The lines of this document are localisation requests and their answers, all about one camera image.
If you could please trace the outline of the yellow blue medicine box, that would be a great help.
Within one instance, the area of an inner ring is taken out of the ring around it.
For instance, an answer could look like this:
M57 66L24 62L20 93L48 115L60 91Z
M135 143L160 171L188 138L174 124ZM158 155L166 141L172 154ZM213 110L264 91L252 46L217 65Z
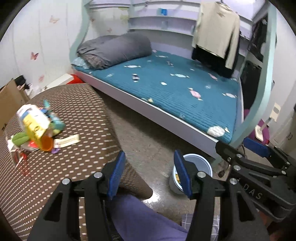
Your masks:
M16 112L20 126L40 150L50 152L53 149L53 131L49 118L33 104L24 104Z

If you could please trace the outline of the white green torn carton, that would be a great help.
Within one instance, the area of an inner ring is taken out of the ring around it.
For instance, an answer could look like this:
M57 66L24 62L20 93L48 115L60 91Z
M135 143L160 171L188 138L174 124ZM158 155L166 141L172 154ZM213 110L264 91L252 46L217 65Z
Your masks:
M15 168L20 166L20 164L22 164L24 161L27 161L28 156L25 150L17 147L11 138L7 139L7 148Z

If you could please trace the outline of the red white packet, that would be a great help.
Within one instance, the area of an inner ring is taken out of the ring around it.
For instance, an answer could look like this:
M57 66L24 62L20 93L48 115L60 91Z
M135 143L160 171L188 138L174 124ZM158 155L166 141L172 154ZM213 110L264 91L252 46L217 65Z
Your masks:
M29 152L34 152L34 151L39 150L39 147L33 141L27 141L27 142L23 143L21 145L21 148L26 150L26 151L29 151Z

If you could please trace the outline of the white waste bin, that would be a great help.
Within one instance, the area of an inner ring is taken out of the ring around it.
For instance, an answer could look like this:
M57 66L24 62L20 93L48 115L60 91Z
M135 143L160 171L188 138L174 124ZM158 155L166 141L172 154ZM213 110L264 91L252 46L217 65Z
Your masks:
M189 171L191 178L196 176L198 172L204 172L208 176L213 177L212 167L203 156L198 154L185 154L183 157L187 162L191 163ZM175 194L184 194L175 165L169 178L169 187Z

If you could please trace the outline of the white desk lamp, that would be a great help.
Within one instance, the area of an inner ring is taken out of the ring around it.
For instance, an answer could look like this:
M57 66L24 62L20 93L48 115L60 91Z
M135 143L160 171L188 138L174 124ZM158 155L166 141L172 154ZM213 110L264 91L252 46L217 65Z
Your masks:
M263 144L265 143L264 139L266 139L263 131L267 128L268 124L271 121L274 121L274 122L277 121L278 116L280 114L280 110L281 110L281 107L277 103L274 103L273 109L272 109L268 119L263 123L262 126L256 125L256 127L254 129L255 130L255 137Z

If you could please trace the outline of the purple trouser leg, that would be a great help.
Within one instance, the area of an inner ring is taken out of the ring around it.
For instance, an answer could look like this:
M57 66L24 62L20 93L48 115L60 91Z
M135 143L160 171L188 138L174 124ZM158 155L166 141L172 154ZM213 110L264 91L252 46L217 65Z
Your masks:
M182 226L153 211L132 195L114 197L111 219L123 240L185 240Z

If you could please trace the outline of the checkered slipper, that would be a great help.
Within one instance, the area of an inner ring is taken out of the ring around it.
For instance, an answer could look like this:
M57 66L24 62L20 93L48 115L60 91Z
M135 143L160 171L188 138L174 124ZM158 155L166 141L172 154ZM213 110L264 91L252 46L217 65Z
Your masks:
M193 221L193 213L187 213L182 215L182 221L181 226L184 228L187 232L190 231L190 227ZM209 232L209 222L207 222L208 218L198 218L199 222L196 222L197 217L194 221L194 228L197 228L199 231L198 234L204 237L204 233L211 234L210 236L207 236L209 239L207 240L218 240L218 234L219 234L219 228L220 228L220 215L213 215L213 219L211 221L212 227L211 232Z

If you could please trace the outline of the white paper tag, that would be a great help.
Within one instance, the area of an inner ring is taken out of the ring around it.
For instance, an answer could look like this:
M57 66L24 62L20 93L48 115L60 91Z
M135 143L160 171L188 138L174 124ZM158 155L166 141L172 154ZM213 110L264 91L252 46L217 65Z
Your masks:
M72 136L69 136L67 138L56 138L54 140L54 148L64 148L70 145L74 145L80 142L80 136L79 134L75 134Z

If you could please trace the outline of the teal quilted mattress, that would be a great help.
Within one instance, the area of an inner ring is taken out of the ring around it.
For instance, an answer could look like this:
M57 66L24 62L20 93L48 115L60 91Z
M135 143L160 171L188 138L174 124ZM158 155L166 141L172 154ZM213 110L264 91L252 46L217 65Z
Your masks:
M232 139L239 91L235 78L219 76L197 61L156 50L150 56L102 70L81 57L72 65L219 141L229 143Z

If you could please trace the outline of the brown polka dot tablecloth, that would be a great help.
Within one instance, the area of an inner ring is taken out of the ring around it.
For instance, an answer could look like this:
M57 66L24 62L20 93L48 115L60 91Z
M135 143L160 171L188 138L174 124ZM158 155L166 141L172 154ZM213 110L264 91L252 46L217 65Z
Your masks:
M1 137L1 240L120 240L107 191L110 163L122 148L103 99L88 84L70 84L40 93L30 104L43 107L44 101L65 123L57 138L79 134L80 142L25 151L27 161L15 168L7 139L21 127L17 116L9 121ZM117 194L123 192L152 195L127 157Z

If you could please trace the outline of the red storage box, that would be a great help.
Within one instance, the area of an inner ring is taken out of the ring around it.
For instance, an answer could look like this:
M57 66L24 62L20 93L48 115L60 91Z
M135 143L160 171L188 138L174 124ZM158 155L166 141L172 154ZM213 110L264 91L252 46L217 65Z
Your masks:
M73 79L71 81L69 81L67 84L81 84L81 83L85 83L81 78L79 78L77 75L75 74L71 74L71 76L73 77Z

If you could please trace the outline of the green plush leaf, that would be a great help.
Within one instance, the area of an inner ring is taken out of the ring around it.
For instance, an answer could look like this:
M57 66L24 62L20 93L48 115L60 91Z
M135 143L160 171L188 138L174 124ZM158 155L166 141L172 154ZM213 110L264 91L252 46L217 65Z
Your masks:
M14 145L20 147L22 144L30 140L29 136L24 132L19 132L13 135L12 142Z

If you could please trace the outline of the grey rolled duvet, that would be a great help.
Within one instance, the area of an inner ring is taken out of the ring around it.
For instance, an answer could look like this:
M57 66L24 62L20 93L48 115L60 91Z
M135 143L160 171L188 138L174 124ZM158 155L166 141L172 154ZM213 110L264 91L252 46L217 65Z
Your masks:
M151 54L151 41L137 32L98 37L82 43L77 49L79 57L99 70Z

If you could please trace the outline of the cream hanging sweater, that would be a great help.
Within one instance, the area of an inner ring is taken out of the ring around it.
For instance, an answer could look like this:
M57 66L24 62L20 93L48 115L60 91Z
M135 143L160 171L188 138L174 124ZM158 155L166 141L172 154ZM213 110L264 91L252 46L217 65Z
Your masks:
M192 47L200 47L234 65L240 35L240 17L221 2L201 2Z

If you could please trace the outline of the cardboard box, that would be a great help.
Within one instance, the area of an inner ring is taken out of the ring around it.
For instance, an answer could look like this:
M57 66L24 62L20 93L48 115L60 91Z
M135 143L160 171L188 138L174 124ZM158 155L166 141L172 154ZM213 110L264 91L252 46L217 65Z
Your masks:
M15 80L12 79L1 88L0 95L0 132L4 129L9 120L16 114L17 110L30 99L23 90L19 90Z

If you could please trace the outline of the white shelf unit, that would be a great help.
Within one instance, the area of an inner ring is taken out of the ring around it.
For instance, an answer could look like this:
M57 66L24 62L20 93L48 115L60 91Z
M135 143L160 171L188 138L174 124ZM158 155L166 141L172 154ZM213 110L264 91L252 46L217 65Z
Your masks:
M152 2L131 6L130 31L163 31L193 36L200 11L199 3Z

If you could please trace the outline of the mint bunk bed frame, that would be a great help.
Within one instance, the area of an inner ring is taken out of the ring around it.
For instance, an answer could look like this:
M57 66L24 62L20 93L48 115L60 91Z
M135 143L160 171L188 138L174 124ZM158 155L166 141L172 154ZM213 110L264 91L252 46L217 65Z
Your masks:
M240 35L234 65L225 67L226 60L200 47L192 47L193 36L163 31L130 31L128 20L131 6L156 1L83 1L82 24L79 34L70 48L70 61L79 57L78 47L102 36L120 36L137 32L149 38L152 51L167 52L201 63L209 70L225 78L235 78L239 83L235 129L229 143L238 147L254 132L268 104L273 85L273 58L276 47L276 8L263 1L217 1L226 4L240 17ZM176 1L181 4L203 1ZM85 82L116 99L185 141L211 152L219 141L185 121L122 91L89 74L74 72Z

